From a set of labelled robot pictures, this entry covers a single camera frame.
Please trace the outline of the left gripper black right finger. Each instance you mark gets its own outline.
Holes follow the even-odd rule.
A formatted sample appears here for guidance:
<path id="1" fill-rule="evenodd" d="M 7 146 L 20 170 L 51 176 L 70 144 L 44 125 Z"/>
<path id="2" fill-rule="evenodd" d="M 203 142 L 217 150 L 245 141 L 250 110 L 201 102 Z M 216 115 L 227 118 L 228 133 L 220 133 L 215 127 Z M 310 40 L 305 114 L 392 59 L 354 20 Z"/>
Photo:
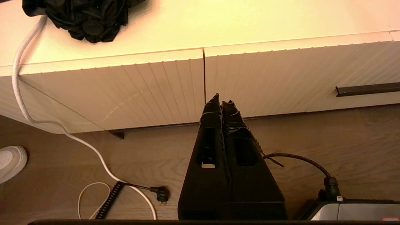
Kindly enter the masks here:
<path id="1" fill-rule="evenodd" d="M 284 195 L 233 101 L 222 102 L 222 118 L 231 216 L 237 220 L 287 220 Z"/>

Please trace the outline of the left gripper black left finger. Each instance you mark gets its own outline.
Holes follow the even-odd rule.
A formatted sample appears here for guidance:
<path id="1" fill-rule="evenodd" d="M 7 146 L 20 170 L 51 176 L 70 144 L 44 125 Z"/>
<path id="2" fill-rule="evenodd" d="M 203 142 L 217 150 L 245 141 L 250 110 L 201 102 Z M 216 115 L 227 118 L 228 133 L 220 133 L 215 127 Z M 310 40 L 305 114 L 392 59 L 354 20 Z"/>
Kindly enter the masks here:
<path id="1" fill-rule="evenodd" d="M 220 220 L 230 191 L 219 94 L 204 106 L 180 193 L 180 220 Z"/>

